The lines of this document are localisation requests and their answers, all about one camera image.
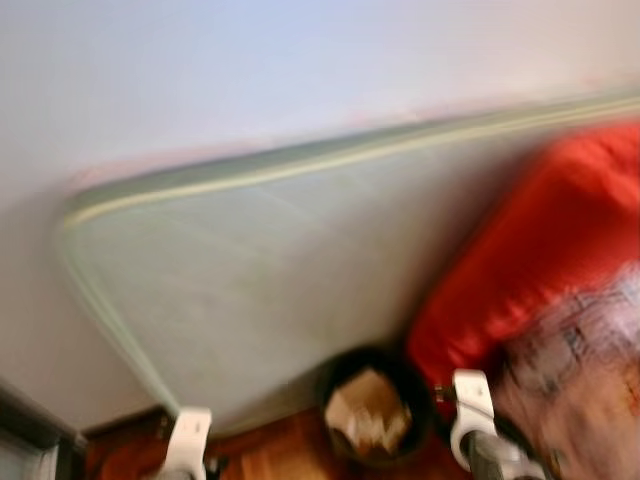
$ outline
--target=patterned fabric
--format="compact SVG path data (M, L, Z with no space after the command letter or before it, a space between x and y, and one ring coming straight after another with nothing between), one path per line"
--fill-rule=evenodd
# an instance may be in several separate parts
M542 312L494 389L565 480L640 478L640 265Z

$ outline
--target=wooden floor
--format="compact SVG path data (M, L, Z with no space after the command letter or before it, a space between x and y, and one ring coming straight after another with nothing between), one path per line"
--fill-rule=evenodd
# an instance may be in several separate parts
M161 464L167 446L158 423L94 439L89 446L89 480L139 480ZM458 480L468 478L449 451L433 439L402 467L371 471L338 459L315 411L303 412L257 430L213 439L205 457L227 456L222 480Z

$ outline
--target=red pillow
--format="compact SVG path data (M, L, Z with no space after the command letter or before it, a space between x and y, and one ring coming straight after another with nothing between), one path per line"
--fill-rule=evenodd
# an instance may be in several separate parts
M640 123L544 152L427 300L408 353L432 384L490 369L501 343L567 290L640 258Z

